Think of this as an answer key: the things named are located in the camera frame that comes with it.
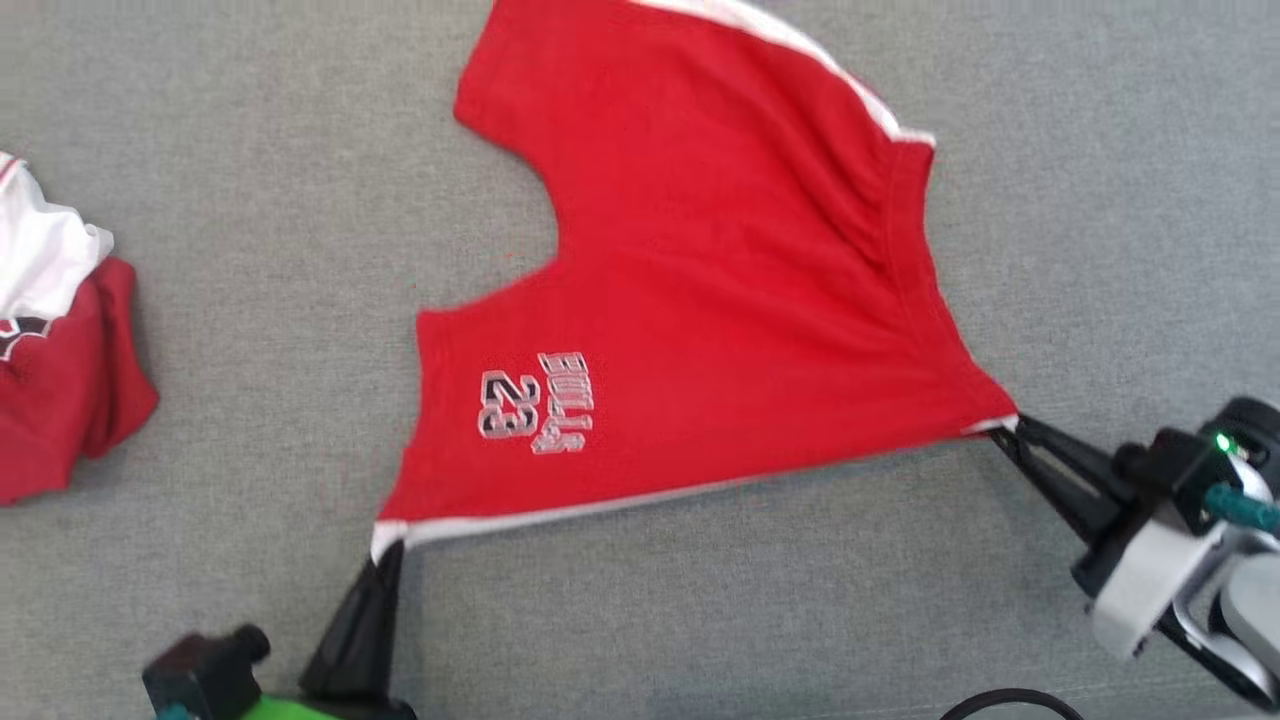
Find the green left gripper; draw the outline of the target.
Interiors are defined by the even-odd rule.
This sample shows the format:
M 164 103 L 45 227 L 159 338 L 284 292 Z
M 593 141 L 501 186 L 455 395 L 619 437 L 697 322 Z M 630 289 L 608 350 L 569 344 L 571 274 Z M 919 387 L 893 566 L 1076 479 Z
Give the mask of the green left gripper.
M 419 720 L 390 697 L 404 542 L 366 561 L 300 678 L 303 696 L 262 694 L 238 720 Z

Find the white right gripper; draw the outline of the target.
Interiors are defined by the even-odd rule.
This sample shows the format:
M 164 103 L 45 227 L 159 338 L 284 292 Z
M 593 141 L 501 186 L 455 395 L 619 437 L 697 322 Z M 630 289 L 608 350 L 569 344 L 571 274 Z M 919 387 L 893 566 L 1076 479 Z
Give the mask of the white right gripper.
M 1233 532 L 1216 521 L 1196 536 L 1171 505 L 1132 516 L 1097 541 L 1132 502 L 1132 488 L 1100 448 L 1030 415 L 989 438 L 1075 536 L 1092 544 L 1071 568 L 1091 600 L 1094 639 L 1117 659 L 1133 659 L 1156 630 L 1178 638 L 1197 659 L 1225 660 L 1233 643 L 1190 618 L 1196 593 L 1233 551 Z

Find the red Bulls basketball jersey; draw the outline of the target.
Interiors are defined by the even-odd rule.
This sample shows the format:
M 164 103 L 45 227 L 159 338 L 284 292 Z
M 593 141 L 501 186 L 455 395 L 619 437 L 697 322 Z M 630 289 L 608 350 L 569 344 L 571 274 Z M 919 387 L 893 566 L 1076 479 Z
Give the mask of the red Bulls basketball jersey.
M 134 434 L 157 392 L 134 346 L 134 268 L 0 152 L 0 507 L 65 489 Z

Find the red Bulls 23 shorts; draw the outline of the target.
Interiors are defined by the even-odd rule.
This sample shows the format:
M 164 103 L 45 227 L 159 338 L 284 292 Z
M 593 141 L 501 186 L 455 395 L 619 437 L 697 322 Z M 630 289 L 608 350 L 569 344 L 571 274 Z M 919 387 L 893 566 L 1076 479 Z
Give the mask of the red Bulls 23 shorts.
M 454 118 L 554 258 L 416 320 L 370 553 L 699 495 L 1018 420 L 925 237 L 931 133 L 748 0 L 494 0 Z

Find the grey fabric panel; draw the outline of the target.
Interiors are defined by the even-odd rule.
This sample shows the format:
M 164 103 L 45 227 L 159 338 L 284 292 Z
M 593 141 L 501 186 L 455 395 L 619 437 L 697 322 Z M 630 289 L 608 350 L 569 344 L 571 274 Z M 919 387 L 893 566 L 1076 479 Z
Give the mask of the grey fabric panel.
M 979 364 L 1112 448 L 1280 402 L 1280 0 L 760 0 L 937 154 L 928 236 Z M 419 414 L 413 319 L 556 250 L 452 115 L 492 0 L 0 0 L 0 149 L 138 272 L 148 424 L 0 509 L 0 720 L 145 720 L 145 664 L 257 623 L 288 692 Z M 988 441 L 429 544 L 422 720 L 1261 716 L 1093 641 L 1074 534 Z

